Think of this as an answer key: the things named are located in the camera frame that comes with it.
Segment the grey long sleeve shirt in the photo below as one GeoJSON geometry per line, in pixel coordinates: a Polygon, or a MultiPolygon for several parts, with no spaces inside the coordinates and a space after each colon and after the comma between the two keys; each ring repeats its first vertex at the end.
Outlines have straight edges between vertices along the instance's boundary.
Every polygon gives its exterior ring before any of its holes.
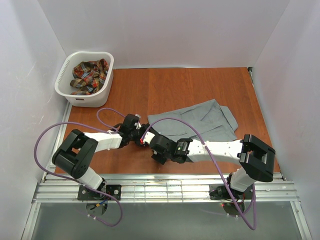
{"type": "Polygon", "coordinates": [[[152,128],[174,142],[179,139],[192,139],[191,154],[188,155],[192,163],[210,161],[211,158],[202,146],[198,135],[190,127],[174,118],[188,123],[197,130],[204,142],[210,142],[208,148],[217,162],[239,164],[237,154],[242,145],[235,135],[238,123],[228,107],[221,106],[212,99],[147,117],[149,124],[162,120],[152,128]]]}

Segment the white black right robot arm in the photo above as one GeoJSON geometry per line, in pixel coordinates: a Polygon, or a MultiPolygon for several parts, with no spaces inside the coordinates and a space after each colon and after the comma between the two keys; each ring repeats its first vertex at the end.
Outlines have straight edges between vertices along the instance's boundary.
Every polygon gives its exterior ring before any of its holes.
{"type": "Polygon", "coordinates": [[[162,165],[170,160],[179,164],[210,161],[228,162],[240,166],[227,178],[230,189],[243,193],[255,182],[270,183],[274,178],[276,151],[251,134],[244,139],[217,142],[191,138],[173,141],[163,135],[148,132],[143,139],[152,150],[152,158],[162,165]]]}

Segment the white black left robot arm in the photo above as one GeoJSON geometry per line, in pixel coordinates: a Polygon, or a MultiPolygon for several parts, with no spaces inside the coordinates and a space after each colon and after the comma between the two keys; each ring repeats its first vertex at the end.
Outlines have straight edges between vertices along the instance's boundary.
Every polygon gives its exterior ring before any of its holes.
{"type": "Polygon", "coordinates": [[[94,154],[139,141],[141,127],[139,115],[128,114],[123,123],[116,127],[117,132],[89,133],[74,129],[53,154],[52,163],[79,183],[100,191],[104,179],[90,167],[94,154]]]}

